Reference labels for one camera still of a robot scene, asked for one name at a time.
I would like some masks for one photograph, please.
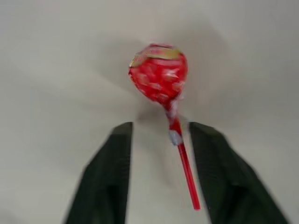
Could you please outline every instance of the white background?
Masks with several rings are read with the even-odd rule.
[[[159,110],[127,76],[150,42],[188,58],[181,114],[224,132],[297,223],[298,9],[297,0],[2,0],[0,223],[61,223],[82,168],[126,121],[135,121],[127,223],[208,223],[205,208],[192,210],[162,113],[137,122]]]

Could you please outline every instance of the lollipop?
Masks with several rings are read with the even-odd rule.
[[[199,210],[199,199],[178,119],[178,98],[185,84],[187,71],[187,60],[183,53],[164,44],[147,46],[135,54],[129,66],[129,76],[137,89],[165,109],[170,139],[178,147],[193,207]]]

